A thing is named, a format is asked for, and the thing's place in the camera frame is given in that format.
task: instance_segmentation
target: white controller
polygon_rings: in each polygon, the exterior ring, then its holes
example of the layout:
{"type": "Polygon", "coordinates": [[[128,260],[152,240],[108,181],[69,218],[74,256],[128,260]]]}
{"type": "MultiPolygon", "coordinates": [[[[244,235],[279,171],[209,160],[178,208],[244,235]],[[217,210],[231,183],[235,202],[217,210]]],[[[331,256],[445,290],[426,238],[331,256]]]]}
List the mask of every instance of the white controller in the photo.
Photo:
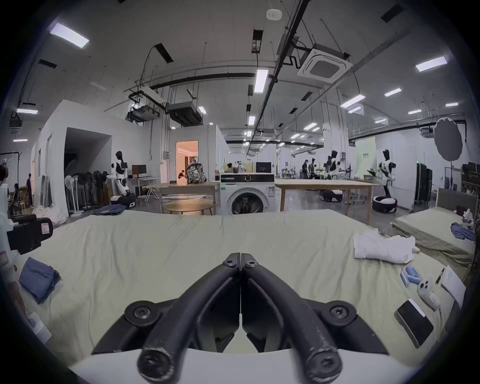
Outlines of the white controller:
{"type": "Polygon", "coordinates": [[[437,295],[435,295],[433,290],[433,285],[435,280],[432,274],[428,274],[425,279],[423,279],[417,287],[417,293],[426,302],[434,311],[440,307],[440,300],[438,300],[437,295]]]}

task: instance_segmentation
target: standing fan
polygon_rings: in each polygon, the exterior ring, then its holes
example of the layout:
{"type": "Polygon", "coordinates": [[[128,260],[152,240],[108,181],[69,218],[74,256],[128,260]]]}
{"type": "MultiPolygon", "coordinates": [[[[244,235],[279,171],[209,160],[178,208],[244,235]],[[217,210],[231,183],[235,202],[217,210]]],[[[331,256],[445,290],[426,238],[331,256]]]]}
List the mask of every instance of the standing fan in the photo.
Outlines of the standing fan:
{"type": "Polygon", "coordinates": [[[72,192],[73,213],[72,213],[71,216],[73,216],[73,217],[80,216],[83,211],[78,211],[77,210],[78,201],[77,201],[77,206],[75,206],[75,194],[73,193],[73,188],[76,186],[75,179],[70,175],[66,176],[65,177],[65,186],[67,187],[67,189],[69,191],[72,192]]]}

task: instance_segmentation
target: denim cloth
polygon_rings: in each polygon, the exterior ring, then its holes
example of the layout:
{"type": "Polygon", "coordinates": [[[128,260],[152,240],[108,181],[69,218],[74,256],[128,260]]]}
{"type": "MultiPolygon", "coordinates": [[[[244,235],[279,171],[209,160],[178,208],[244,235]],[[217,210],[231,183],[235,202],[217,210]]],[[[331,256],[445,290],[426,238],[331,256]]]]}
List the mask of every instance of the denim cloth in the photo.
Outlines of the denim cloth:
{"type": "Polygon", "coordinates": [[[121,214],[125,210],[126,206],[123,204],[110,204],[104,207],[98,208],[93,212],[94,215],[112,215],[116,216],[121,214]]]}
{"type": "Polygon", "coordinates": [[[55,269],[29,257],[18,282],[32,294],[37,304],[41,304],[55,289],[59,280],[60,275],[55,269]]]}
{"type": "Polygon", "coordinates": [[[453,235],[457,239],[461,239],[461,240],[467,239],[467,240],[475,241],[475,233],[470,229],[464,228],[461,224],[453,223],[450,226],[450,229],[453,235]]]}

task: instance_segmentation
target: white cloth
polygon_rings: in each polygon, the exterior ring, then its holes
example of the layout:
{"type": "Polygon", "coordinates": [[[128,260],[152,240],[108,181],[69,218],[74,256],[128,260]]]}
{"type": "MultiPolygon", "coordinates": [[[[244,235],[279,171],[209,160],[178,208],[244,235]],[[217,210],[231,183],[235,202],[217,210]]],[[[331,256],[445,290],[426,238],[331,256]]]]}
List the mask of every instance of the white cloth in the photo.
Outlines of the white cloth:
{"type": "Polygon", "coordinates": [[[377,230],[371,230],[363,235],[353,235],[353,257],[356,259],[378,259],[394,264],[405,264],[413,260],[412,249],[415,248],[415,238],[393,236],[384,238],[377,230]]]}

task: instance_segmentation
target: concrete floor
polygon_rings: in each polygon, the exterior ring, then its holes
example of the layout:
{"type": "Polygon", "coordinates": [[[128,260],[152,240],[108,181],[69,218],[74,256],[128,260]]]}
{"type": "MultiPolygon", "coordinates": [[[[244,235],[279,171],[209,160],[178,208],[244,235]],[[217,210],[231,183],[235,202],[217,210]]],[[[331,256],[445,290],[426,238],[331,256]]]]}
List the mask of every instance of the concrete floor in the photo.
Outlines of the concrete floor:
{"type": "MultiPolygon", "coordinates": [[[[276,210],[280,211],[280,196],[281,190],[276,188],[275,191],[275,198],[276,198],[276,210]]],[[[345,214],[345,209],[347,207],[345,203],[346,193],[344,192],[344,201],[341,203],[327,203],[319,198],[319,194],[316,191],[302,191],[302,190],[290,190],[287,191],[285,197],[285,211],[293,211],[293,210],[303,210],[303,209],[332,209],[337,211],[341,214],[345,214]]],[[[160,213],[160,202],[156,199],[149,199],[148,202],[145,200],[137,199],[136,206],[131,208],[134,211],[143,211],[143,212],[153,212],[153,213],[160,213]]],[[[367,210],[368,205],[365,203],[363,204],[362,201],[355,201],[353,204],[350,205],[348,208],[348,216],[358,220],[362,223],[367,223],[367,210]]],[[[76,221],[82,217],[87,217],[93,213],[93,209],[84,212],[79,217],[69,217],[67,222],[62,224],[68,224],[73,221],[76,221]]],[[[407,210],[398,208],[397,212],[390,213],[390,214],[383,214],[380,212],[376,212],[372,210],[372,215],[370,218],[370,226],[374,228],[378,228],[381,232],[394,235],[395,233],[392,231],[392,226],[390,222],[394,220],[396,217],[406,215],[408,213],[407,210]]],[[[199,215],[200,212],[190,212],[185,213],[185,215],[199,215]]],[[[205,211],[205,215],[209,215],[210,213],[208,210],[205,211]]]]}

